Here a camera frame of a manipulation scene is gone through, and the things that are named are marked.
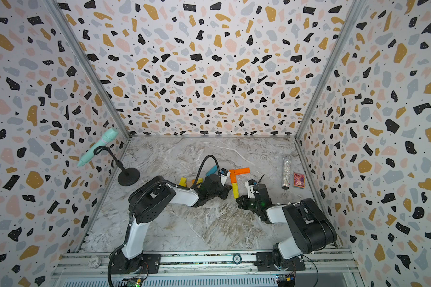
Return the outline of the teal block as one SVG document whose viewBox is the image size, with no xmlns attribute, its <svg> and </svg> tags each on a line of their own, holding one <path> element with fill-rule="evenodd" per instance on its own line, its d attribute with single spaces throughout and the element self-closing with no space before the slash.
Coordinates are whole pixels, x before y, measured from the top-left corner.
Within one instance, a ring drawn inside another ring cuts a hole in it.
<svg viewBox="0 0 431 287">
<path fill-rule="evenodd" d="M 216 165 L 214 165 L 207 173 L 206 173 L 206 176 L 209 176 L 209 175 L 211 175 L 211 174 L 214 174 L 214 173 L 218 173 L 219 172 L 219 168 L 216 166 Z"/>
</svg>

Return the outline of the orange block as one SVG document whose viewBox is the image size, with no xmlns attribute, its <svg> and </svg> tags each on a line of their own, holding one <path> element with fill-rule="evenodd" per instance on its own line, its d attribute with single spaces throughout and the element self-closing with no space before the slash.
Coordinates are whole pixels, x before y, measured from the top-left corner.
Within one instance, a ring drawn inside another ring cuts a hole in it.
<svg viewBox="0 0 431 287">
<path fill-rule="evenodd" d="M 248 167 L 236 169 L 233 171 L 235 175 L 243 175 L 250 173 L 250 169 Z"/>
<path fill-rule="evenodd" d="M 236 176 L 237 176 L 237 175 L 236 175 L 236 171 L 232 169 L 232 170 L 230 170 L 229 172 L 230 172 L 230 175 L 229 175 L 229 176 L 230 176 L 231 183 L 232 183 L 232 184 L 236 184 L 236 183 L 237 183 L 237 178 L 236 178 Z"/>
</svg>

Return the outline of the yellow-green block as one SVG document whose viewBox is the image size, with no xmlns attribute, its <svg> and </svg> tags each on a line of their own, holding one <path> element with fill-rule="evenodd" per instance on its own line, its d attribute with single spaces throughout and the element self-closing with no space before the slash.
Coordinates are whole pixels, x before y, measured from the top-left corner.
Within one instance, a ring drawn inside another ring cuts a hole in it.
<svg viewBox="0 0 431 287">
<path fill-rule="evenodd" d="M 233 183 L 232 184 L 232 191 L 233 191 L 233 197 L 234 199 L 237 199 L 240 194 L 239 194 L 239 188 L 238 188 L 238 184 L 237 183 Z"/>
</svg>

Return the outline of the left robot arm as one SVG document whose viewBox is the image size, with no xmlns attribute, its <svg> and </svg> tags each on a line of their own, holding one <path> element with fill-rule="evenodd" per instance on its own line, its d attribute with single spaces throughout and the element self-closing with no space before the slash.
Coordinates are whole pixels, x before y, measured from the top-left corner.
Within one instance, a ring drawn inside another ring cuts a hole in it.
<svg viewBox="0 0 431 287">
<path fill-rule="evenodd" d="M 184 187 L 156 176 L 129 197 L 129 223 L 121 252 L 128 260 L 143 253 L 148 226 L 169 204 L 183 204 L 192 208 L 203 206 L 218 197 L 227 199 L 230 185 L 223 185 L 215 173 L 194 187 Z"/>
</svg>

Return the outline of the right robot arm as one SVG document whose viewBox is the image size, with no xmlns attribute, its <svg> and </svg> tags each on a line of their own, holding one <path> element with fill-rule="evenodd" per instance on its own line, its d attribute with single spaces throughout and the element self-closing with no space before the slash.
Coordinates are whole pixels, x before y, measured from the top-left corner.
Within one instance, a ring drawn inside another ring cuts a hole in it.
<svg viewBox="0 0 431 287">
<path fill-rule="evenodd" d="M 298 203 L 273 204 L 264 184 L 251 180 L 247 195 L 236 198 L 240 209 L 249 210 L 267 224 L 287 224 L 291 237 L 274 245 L 272 259 L 280 265 L 335 243 L 333 225 L 312 198 Z"/>
</svg>

